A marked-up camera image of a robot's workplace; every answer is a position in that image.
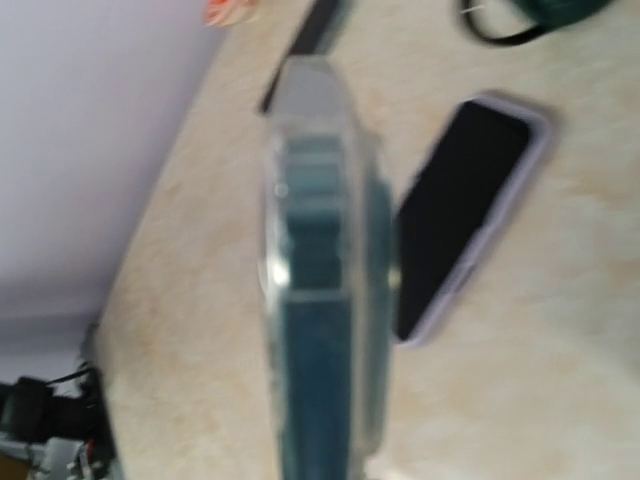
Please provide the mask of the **black phone top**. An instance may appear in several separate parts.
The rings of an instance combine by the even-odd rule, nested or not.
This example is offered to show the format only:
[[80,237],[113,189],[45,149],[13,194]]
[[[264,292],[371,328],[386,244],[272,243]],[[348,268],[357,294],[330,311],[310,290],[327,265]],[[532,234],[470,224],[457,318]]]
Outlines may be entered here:
[[457,110],[399,211],[398,340],[415,333],[531,135],[525,121],[476,101]]

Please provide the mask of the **lavender phone case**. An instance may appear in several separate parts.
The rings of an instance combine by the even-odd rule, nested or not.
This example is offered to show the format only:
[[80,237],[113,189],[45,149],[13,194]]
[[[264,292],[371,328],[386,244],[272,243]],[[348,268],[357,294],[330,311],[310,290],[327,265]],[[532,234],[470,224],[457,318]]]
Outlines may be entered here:
[[415,333],[412,334],[408,340],[400,341],[396,337],[395,332],[395,339],[401,345],[418,345],[432,337],[439,329],[445,316],[461,296],[467,281],[473,276],[475,270],[477,270],[490,255],[491,250],[497,244],[507,222],[513,216],[531,181],[544,164],[545,158],[548,156],[554,143],[554,136],[557,130],[556,121],[553,113],[543,106],[535,105],[522,98],[497,91],[481,92],[462,101],[456,106],[448,118],[447,123],[438,135],[432,148],[425,156],[421,168],[414,175],[413,183],[405,193],[397,212],[398,229],[398,215],[405,197],[412,189],[420,171],[428,162],[435,145],[448,128],[457,110],[461,104],[467,101],[476,101],[483,106],[525,121],[531,127],[531,140],[518,165],[512,170],[499,190],[487,212],[484,223],[476,231],[470,243],[467,244],[462,256],[445,280],[445,284],[439,290],[435,302],[432,303],[422,315]]

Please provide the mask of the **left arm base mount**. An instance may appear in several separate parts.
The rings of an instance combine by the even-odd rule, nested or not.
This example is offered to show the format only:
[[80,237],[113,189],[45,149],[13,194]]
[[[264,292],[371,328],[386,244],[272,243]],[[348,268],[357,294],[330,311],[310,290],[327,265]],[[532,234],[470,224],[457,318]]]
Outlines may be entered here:
[[117,458],[101,374],[89,362],[54,380],[2,383],[1,433],[24,445],[23,462],[36,474],[46,471],[32,447],[51,439],[79,444],[68,468],[71,479],[107,479]]

